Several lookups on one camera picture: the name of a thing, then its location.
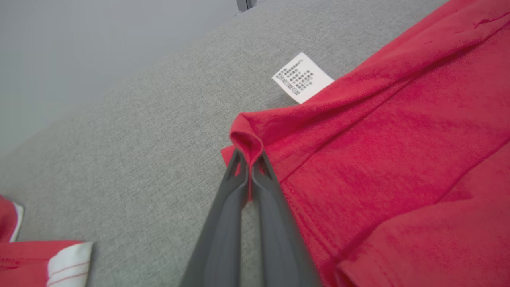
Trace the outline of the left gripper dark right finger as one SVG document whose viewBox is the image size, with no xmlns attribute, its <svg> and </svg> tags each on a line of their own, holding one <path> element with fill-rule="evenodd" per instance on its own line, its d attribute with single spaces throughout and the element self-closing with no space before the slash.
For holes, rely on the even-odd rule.
<svg viewBox="0 0 510 287">
<path fill-rule="evenodd" d="M 265 152 L 252 169 L 264 287 L 320 287 L 321 279 Z"/>
</svg>

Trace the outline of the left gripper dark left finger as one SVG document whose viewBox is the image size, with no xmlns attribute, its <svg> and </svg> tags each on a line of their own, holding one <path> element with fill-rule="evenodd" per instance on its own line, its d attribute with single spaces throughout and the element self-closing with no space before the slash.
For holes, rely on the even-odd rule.
<svg viewBox="0 0 510 287">
<path fill-rule="evenodd" d="M 241 275 L 242 209 L 249 170 L 235 150 L 182 277 L 181 287 L 238 287 Z"/>
</svg>

